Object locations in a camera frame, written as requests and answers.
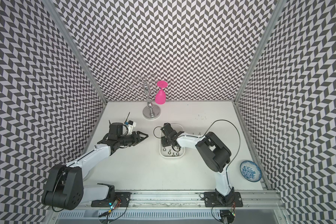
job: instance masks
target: white tray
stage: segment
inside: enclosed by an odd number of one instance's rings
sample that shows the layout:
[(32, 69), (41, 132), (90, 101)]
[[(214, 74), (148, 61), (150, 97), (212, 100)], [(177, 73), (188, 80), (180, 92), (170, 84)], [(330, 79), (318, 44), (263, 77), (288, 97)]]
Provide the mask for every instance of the white tray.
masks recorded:
[[(183, 126), (180, 125), (180, 124), (170, 124), (170, 126), (178, 133), (180, 131), (184, 131), (183, 130)], [(159, 137), (162, 137), (164, 136), (163, 133), (160, 131), (159, 132)], [(186, 148), (185, 147), (182, 147), (181, 150), (178, 152), (179, 155), (176, 155), (176, 151), (174, 151), (172, 149), (171, 146), (167, 146), (167, 147), (163, 147), (162, 144), (161, 144), (161, 141), (159, 141), (159, 153), (161, 154), (161, 156), (163, 156), (164, 158), (167, 158), (167, 159), (178, 159), (178, 158), (181, 158), (184, 153), (186, 152)]]

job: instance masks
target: robotic arm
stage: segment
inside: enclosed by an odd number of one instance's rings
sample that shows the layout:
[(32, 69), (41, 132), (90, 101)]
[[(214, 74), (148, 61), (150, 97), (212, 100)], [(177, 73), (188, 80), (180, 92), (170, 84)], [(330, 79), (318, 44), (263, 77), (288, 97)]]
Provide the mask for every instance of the robotic arm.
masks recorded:
[(72, 210), (78, 204), (94, 200), (115, 201), (113, 185), (97, 184), (83, 186), (83, 179), (103, 159), (111, 156), (121, 146), (135, 146), (148, 135), (132, 132), (135, 122), (110, 124), (109, 132), (89, 152), (65, 165), (55, 165), (49, 170), (41, 202), (44, 205)]
[(205, 164), (215, 172), (215, 193), (219, 203), (224, 206), (231, 204), (234, 200), (234, 187), (228, 177), (227, 167), (231, 156), (228, 147), (213, 132), (202, 137), (182, 131), (177, 133), (170, 123), (165, 123), (161, 131), (164, 134), (161, 138), (163, 147), (188, 147), (198, 150)]

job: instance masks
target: black cable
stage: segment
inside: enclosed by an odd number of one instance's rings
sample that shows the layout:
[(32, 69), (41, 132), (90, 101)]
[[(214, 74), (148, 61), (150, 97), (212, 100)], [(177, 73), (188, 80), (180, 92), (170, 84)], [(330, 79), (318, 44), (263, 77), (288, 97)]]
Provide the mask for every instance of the black cable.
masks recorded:
[(53, 191), (53, 193), (52, 193), (52, 201), (51, 201), (51, 208), (52, 208), (52, 210), (53, 210), (54, 212), (60, 212), (60, 211), (64, 210), (64, 209), (61, 209), (61, 210), (59, 210), (59, 211), (56, 211), (56, 210), (54, 209), (54, 206), (53, 206), (52, 204), (54, 204), (54, 195), (55, 195), (55, 191), (56, 191), (58, 182), (60, 181), (62, 175), (63, 175), (63, 174), (67, 171), (67, 169), (68, 169), (71, 165), (73, 165), (73, 164), (75, 164), (75, 163), (72, 163), (72, 164), (70, 164), (69, 166), (67, 166), (67, 167), (65, 168), (65, 170), (61, 173), (60, 177), (58, 178), (58, 180), (57, 180), (57, 182), (56, 182), (54, 191)]
[(211, 213), (212, 213), (212, 216), (213, 216), (213, 218), (214, 218), (215, 220), (217, 220), (217, 221), (220, 222), (220, 223), (224, 223), (223, 221), (220, 221), (219, 219), (216, 219), (215, 216), (213, 215), (213, 208), (214, 208), (215, 206), (218, 206), (218, 205), (220, 205), (220, 204), (213, 205), (212, 210), (211, 210)]
[(154, 135), (156, 138), (159, 138), (159, 137), (157, 137), (157, 136), (154, 134), (154, 131), (155, 131), (156, 128), (161, 128), (161, 126), (157, 126), (157, 127), (155, 127), (155, 128), (153, 129), (153, 135)]
[[(204, 133), (204, 136), (205, 136), (205, 134), (209, 131), (209, 129), (213, 126), (213, 124), (214, 124), (215, 122), (218, 122), (218, 121), (226, 121), (226, 122), (231, 123), (231, 122), (228, 121), (228, 120), (223, 120), (223, 119), (221, 119), (221, 120), (216, 120), (216, 121), (214, 121), (214, 122), (209, 126), (209, 128), (208, 128), (208, 129), (206, 130), (206, 132)], [(234, 126), (234, 128), (236, 129), (237, 134), (238, 134), (238, 136), (239, 136), (239, 147), (238, 147), (238, 149), (237, 149), (237, 153), (236, 153), (236, 155), (234, 156), (234, 158), (230, 161), (230, 163), (226, 166), (226, 169), (225, 169), (226, 180), (228, 181), (228, 187), (230, 188), (231, 191), (233, 191), (232, 188), (230, 187), (230, 184), (229, 184), (229, 179), (228, 179), (228, 167), (230, 166), (230, 164), (233, 162), (233, 160), (237, 157), (237, 155), (238, 155), (238, 153), (239, 153), (240, 145), (241, 145), (241, 138), (240, 138), (240, 133), (239, 133), (239, 130), (237, 129), (237, 127), (236, 127), (233, 123), (231, 123), (231, 124)], [(234, 197), (233, 197), (232, 203), (234, 203), (234, 200), (235, 200), (235, 191), (233, 191), (233, 194), (234, 194)]]
[(173, 151), (179, 152), (181, 149), (178, 148), (179, 150), (175, 150), (174, 147), (172, 146)]
[(126, 127), (126, 132), (123, 134), (123, 135), (121, 135), (121, 136), (126, 136), (127, 134), (128, 134), (128, 127), (124, 124), (123, 126), (125, 126)]
[(125, 214), (126, 211), (127, 211), (127, 208), (128, 208), (128, 205), (127, 205), (127, 207), (126, 207), (126, 210), (124, 210), (124, 213), (123, 213), (120, 217), (118, 217), (118, 218), (112, 220), (112, 222), (114, 222), (114, 221), (116, 221), (117, 219), (119, 219), (119, 218), (121, 218), (122, 216), (124, 216), (124, 214)]

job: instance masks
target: black and white patterned wallpaper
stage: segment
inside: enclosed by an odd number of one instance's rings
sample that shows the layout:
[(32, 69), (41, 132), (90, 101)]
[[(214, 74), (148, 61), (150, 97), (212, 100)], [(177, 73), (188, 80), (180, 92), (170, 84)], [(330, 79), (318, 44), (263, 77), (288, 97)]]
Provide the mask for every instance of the black and white patterned wallpaper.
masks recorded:
[(336, 223), (336, 0), (287, 2), (238, 105), (293, 223)]
[(126, 101), (147, 74), (168, 100), (234, 99), (276, 0), (53, 2), (107, 100)]
[(76, 158), (103, 103), (39, 0), (0, 1), (0, 223), (44, 219), (54, 165)]

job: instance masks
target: blue and white bowl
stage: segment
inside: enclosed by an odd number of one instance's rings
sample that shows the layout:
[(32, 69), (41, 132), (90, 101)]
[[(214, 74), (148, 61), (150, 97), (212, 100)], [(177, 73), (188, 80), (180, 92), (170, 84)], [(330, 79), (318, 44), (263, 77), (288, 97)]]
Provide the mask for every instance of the blue and white bowl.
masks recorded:
[(258, 165), (249, 160), (245, 160), (240, 164), (240, 172), (245, 179), (251, 182), (260, 181), (262, 176), (261, 170)]

